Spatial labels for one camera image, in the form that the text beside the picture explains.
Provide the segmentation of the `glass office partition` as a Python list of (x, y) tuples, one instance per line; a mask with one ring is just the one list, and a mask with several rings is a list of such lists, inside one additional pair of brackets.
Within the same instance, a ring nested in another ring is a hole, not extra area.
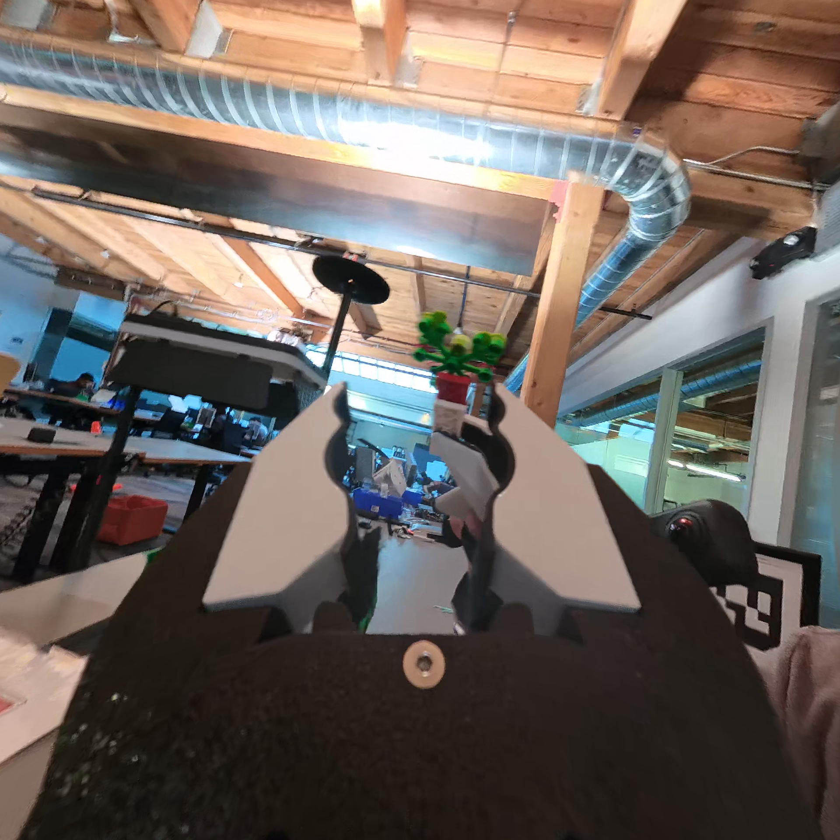
[(767, 343), (759, 327), (661, 371), (646, 512), (717, 499), (748, 513)]

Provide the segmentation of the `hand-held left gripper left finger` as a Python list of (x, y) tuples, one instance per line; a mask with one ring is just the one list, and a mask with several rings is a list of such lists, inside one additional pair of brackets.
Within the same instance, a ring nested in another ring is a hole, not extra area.
[(350, 409), (329, 388), (251, 461), (203, 595), (210, 611), (274, 607), (296, 633), (323, 602), (366, 632), (375, 612), (382, 531), (363, 529), (343, 477)]

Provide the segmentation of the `low wooden top desk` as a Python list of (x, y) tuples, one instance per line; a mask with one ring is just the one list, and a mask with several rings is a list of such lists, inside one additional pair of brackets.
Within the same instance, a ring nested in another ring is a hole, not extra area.
[(115, 437), (59, 427), (53, 444), (39, 446), (26, 439), (34, 424), (46, 425), (3, 418), (1, 430), (2, 479), (45, 480), (10, 572), (11, 579), (21, 584), (35, 578), (70, 479), (79, 477), (51, 561), (60, 573), (81, 570), (87, 563), (120, 470), (144, 452), (141, 444), (118, 444)]
[(176, 447), (175, 441), (161, 440), (161, 444), (172, 444), (169, 448), (153, 451), (146, 449), (138, 456), (139, 464), (144, 466), (181, 466), (196, 469), (192, 493), (186, 504), (182, 523), (185, 523), (203, 504), (211, 477), (217, 468), (231, 469), (247, 464), (250, 458), (232, 455), (210, 448), (193, 446), (190, 451), (187, 444)]

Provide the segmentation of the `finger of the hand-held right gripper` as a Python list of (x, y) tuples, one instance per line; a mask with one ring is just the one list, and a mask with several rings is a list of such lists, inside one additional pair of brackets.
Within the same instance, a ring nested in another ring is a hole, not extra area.
[(488, 502), (488, 490), (454, 487), (437, 496), (434, 507), (451, 518), (467, 519), (469, 514), (473, 513), (479, 520), (485, 520)]
[(429, 451), (446, 463), (457, 489), (468, 501), (488, 501), (498, 491), (498, 480), (490, 471), (486, 457), (476, 447), (435, 431)]

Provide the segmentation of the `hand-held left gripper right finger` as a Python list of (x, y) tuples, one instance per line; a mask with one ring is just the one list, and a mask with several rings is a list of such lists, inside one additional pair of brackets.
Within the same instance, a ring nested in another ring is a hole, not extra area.
[(488, 629), (523, 604), (537, 634), (556, 634), (573, 609), (634, 615), (641, 608), (588, 464), (506, 388), (484, 427), (466, 423), (499, 483), (469, 571), (454, 596), (458, 624)]

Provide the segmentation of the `grey junction box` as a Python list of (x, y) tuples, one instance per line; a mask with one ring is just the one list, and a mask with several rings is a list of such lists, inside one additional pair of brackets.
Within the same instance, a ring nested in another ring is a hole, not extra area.
[(839, 180), (838, 112), (819, 119), (806, 119), (802, 127), (799, 162), (813, 182), (834, 184)]

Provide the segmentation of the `raised black leg desk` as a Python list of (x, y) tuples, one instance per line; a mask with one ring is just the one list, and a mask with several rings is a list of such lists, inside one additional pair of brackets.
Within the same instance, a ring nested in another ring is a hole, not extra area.
[(106, 383), (129, 391), (111, 437), (129, 442), (134, 413), (144, 391), (199, 396), (267, 417), (277, 405), (272, 393), (289, 383), (294, 407), (301, 410), (328, 383), (293, 340), (271, 342), (249, 335), (208, 329), (176, 316), (127, 316), (119, 330), (122, 349)]

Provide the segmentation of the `black floor lamp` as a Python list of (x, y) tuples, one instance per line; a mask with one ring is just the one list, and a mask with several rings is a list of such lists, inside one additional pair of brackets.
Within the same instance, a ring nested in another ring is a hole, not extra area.
[(380, 274), (357, 260), (337, 255), (320, 255), (313, 260), (311, 268), (318, 282), (341, 298), (322, 364), (322, 373), (329, 377), (351, 304), (380, 305), (388, 300), (391, 290)]

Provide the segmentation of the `plain wooden post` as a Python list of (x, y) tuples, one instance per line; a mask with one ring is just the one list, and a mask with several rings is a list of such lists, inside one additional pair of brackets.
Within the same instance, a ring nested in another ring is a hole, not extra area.
[(564, 183), (521, 387), (525, 407), (555, 428), (581, 289), (604, 190), (572, 175)]

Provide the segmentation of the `white printed paper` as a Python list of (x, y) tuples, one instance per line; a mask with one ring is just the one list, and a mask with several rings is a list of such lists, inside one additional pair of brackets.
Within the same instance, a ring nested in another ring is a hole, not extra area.
[(1, 762), (63, 722), (88, 657), (1, 630)]

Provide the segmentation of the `bent silver ventilation duct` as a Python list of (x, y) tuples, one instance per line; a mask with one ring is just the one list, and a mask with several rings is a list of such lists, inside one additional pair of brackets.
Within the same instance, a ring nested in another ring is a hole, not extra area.
[(598, 128), (585, 119), (516, 121), (480, 114), (480, 105), (432, 104), (379, 88), (364, 96), (347, 82), (232, 76), (161, 60), (2, 37), (2, 82), (88, 102), (134, 108), (310, 142), (388, 153), (413, 146), (422, 161), (496, 172), (575, 180), (622, 197), (628, 220), (618, 244), (584, 280), (581, 326), (687, 222), (691, 204), (685, 163), (630, 122)]

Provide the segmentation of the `black wall-mounted device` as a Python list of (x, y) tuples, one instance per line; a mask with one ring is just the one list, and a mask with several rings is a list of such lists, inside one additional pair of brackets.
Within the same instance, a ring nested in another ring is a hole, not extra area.
[(811, 258), (814, 254), (816, 234), (817, 227), (808, 225), (766, 245), (749, 263), (751, 278), (769, 279), (789, 264)]

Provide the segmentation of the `lego flower plant build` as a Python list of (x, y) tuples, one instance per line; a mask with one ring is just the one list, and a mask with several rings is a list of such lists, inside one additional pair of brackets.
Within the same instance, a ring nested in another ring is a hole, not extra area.
[(508, 339), (498, 332), (468, 335), (452, 328), (444, 311), (427, 311), (417, 324), (415, 361), (427, 364), (437, 397), (433, 429), (459, 438), (467, 415), (467, 397), (473, 384), (492, 382)]

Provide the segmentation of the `blue plastic bin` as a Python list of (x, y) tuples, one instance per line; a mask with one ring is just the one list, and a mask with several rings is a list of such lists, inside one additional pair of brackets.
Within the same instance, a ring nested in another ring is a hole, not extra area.
[(361, 517), (398, 520), (403, 515), (400, 496), (382, 495), (378, 490), (357, 487), (353, 489), (351, 499)]

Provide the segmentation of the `person's right forearm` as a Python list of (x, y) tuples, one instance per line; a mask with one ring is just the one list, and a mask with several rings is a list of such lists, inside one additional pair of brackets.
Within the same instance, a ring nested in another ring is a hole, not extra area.
[(753, 657), (805, 798), (826, 839), (839, 838), (839, 631), (804, 626)]

